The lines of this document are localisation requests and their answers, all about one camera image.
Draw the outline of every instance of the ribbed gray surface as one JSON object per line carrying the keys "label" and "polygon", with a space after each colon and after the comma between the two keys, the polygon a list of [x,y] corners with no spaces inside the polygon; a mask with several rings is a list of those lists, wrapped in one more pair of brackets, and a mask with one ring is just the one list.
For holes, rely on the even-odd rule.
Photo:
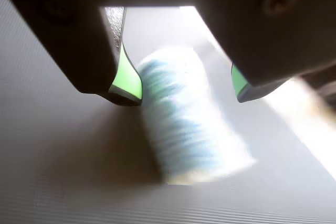
{"label": "ribbed gray surface", "polygon": [[0,0],[0,223],[335,223],[336,181],[262,101],[239,104],[230,70],[178,8],[128,9],[135,65],[191,45],[223,114],[258,163],[195,187],[160,184],[137,109],[81,94]]}

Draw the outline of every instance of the green rubber pad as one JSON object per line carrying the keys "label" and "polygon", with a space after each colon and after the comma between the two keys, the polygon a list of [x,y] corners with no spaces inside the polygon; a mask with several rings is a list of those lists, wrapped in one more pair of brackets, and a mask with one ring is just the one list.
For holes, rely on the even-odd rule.
{"label": "green rubber pad", "polygon": [[116,86],[138,99],[142,99],[142,82],[140,76],[129,62],[123,44],[120,49],[119,64],[116,77],[112,82],[112,86]]}
{"label": "green rubber pad", "polygon": [[243,88],[248,84],[244,76],[239,72],[235,65],[232,66],[232,83],[236,91],[236,97],[243,90]]}

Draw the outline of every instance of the spool of thread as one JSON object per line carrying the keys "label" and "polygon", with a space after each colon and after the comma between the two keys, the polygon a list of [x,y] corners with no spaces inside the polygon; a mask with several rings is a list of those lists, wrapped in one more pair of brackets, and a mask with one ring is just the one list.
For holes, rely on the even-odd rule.
{"label": "spool of thread", "polygon": [[169,184],[212,180],[254,162],[224,122],[192,48],[161,49],[139,68],[143,120]]}

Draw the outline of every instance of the gray surface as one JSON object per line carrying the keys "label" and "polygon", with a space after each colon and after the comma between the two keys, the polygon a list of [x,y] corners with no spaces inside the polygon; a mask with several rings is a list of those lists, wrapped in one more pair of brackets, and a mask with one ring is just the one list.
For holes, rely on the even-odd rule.
{"label": "gray surface", "polygon": [[258,163],[160,184],[137,109],[77,92],[0,0],[1,223],[335,223],[335,180],[262,101],[236,101],[229,69],[178,8],[128,9],[124,43],[135,65],[163,45],[194,46]]}

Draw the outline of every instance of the gray table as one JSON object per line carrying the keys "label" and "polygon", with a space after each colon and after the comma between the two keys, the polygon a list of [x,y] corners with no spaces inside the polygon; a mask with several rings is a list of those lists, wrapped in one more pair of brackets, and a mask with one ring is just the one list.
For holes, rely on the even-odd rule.
{"label": "gray table", "polygon": [[0,0],[1,223],[335,223],[336,181],[263,101],[236,101],[230,69],[179,8],[130,8],[124,44],[135,65],[164,45],[193,46],[258,163],[161,184],[137,109],[79,93]]}

